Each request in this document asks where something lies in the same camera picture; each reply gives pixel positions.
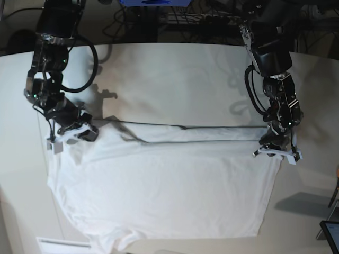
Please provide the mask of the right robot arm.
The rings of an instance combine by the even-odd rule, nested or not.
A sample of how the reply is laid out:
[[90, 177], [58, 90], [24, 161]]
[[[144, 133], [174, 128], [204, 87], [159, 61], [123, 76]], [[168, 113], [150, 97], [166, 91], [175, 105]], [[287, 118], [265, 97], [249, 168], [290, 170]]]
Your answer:
[[[99, 135], [98, 128], [92, 124], [92, 116], [65, 96], [66, 92], [86, 90], [93, 83], [99, 67], [94, 44], [77, 32], [85, 4], [85, 1], [45, 1], [36, 28], [37, 40], [24, 96], [49, 125], [57, 123], [60, 126], [59, 130], [50, 127], [51, 143], [63, 138], [93, 142]], [[93, 55], [92, 74], [80, 88], [68, 88], [62, 84], [63, 71], [69, 61], [70, 40], [86, 43]]]

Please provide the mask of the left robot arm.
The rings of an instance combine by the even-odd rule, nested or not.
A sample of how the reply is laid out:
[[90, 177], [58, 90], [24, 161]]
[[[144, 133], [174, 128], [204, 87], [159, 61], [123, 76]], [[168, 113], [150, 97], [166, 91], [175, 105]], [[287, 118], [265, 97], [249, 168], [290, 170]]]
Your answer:
[[245, 86], [254, 108], [267, 123], [267, 132], [253, 155], [280, 155], [290, 164], [302, 158], [294, 128], [300, 124], [303, 112], [288, 73], [292, 59], [284, 26], [303, 5], [302, 1], [245, 1], [239, 24], [251, 59], [245, 70]]

